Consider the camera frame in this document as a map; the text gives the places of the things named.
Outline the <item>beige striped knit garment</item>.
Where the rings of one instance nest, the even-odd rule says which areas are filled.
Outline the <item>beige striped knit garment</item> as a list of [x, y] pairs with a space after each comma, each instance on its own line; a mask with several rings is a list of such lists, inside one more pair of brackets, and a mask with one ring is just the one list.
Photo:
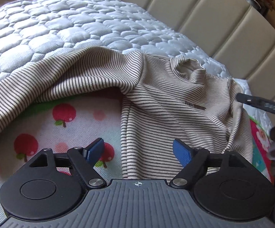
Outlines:
[[173, 178], [174, 139], [213, 153], [253, 157], [250, 119], [233, 79], [208, 74], [195, 59], [89, 47], [21, 68], [0, 81], [0, 133], [31, 103], [106, 88], [124, 95], [121, 169], [128, 179]]

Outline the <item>colourful cartoon play mat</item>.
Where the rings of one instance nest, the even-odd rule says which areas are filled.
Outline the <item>colourful cartoon play mat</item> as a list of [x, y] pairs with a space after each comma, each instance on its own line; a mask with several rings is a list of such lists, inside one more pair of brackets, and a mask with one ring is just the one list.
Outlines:
[[[121, 174], [122, 99], [73, 96], [33, 104], [0, 135], [0, 188], [30, 158], [44, 148], [65, 153], [102, 138], [105, 151], [95, 170], [106, 180]], [[5, 219], [0, 205], [0, 223]]]

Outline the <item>beige padded headboard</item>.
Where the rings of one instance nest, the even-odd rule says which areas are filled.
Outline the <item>beige padded headboard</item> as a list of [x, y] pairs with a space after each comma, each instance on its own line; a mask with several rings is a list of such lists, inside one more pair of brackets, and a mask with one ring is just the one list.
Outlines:
[[245, 0], [122, 0], [187, 36], [253, 95], [275, 101], [275, 29]]

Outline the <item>grey quilted mattress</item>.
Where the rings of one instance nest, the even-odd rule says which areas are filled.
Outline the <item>grey quilted mattress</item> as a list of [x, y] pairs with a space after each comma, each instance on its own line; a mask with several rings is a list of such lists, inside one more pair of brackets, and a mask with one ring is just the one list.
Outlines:
[[0, 81], [42, 59], [90, 46], [197, 59], [209, 74], [227, 68], [136, 4], [120, 0], [17, 0], [0, 8]]

